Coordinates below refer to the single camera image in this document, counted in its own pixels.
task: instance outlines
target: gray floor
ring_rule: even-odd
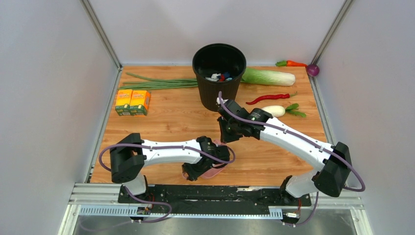
[[[301,211],[302,219],[309,211]],[[82,216],[78,218],[89,229],[103,229],[128,221],[126,217]],[[74,235],[355,235],[349,210],[317,210],[304,226],[289,228],[266,219],[184,219],[171,218],[154,224],[126,224],[103,232],[87,232],[79,226]]]

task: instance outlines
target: white wall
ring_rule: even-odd
[[[80,1],[0,1],[0,234],[57,234],[116,69]]]
[[[310,62],[343,0],[91,0],[124,64],[191,64],[210,43],[247,62]]]
[[[415,230],[415,2],[357,0],[319,63],[335,139],[350,147],[374,234]]]

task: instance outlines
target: wooden tabletop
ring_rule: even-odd
[[[298,103],[299,111],[307,117],[285,114],[278,118],[288,126],[320,141],[326,141],[313,91],[304,67],[254,67],[263,70],[289,72],[296,76],[293,86],[264,86],[241,83],[236,102],[248,112],[257,107],[281,105],[287,107]],[[125,81],[140,81],[127,75],[127,72],[158,78],[194,78],[190,66],[126,66],[123,69],[120,86]],[[289,99],[264,100],[256,105],[247,105],[258,96],[265,94],[286,94],[298,92]],[[149,113],[146,117],[118,116],[114,110],[115,101],[108,119],[100,149],[115,144],[130,133],[140,133],[141,138],[150,141],[187,141],[199,136],[212,140],[220,139],[217,118],[219,114],[207,110],[200,102],[198,88],[154,90],[151,92]],[[141,172],[149,184],[178,185],[228,185],[228,186],[279,186],[288,175],[299,175],[312,167],[302,159],[274,144],[254,138],[241,138],[228,143],[236,152],[236,161],[226,166],[211,179],[187,181],[182,177],[182,163],[156,164],[145,167]],[[110,165],[107,151],[103,162]],[[111,173],[101,167],[98,160],[92,174],[91,183],[111,183]]]

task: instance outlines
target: trash bin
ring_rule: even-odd
[[[244,54],[231,45],[216,43],[199,49],[193,57],[193,71],[196,74],[200,100],[207,109],[217,112],[216,98],[222,91],[223,99],[235,99],[239,83],[246,69]],[[229,72],[230,81],[209,81],[214,73]]]

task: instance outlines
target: yellow box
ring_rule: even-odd
[[[148,91],[133,91],[130,101],[130,113],[133,116],[146,116],[151,94]]]
[[[118,90],[116,101],[115,101],[115,111],[120,116],[129,116],[130,114],[130,100],[133,90]]]

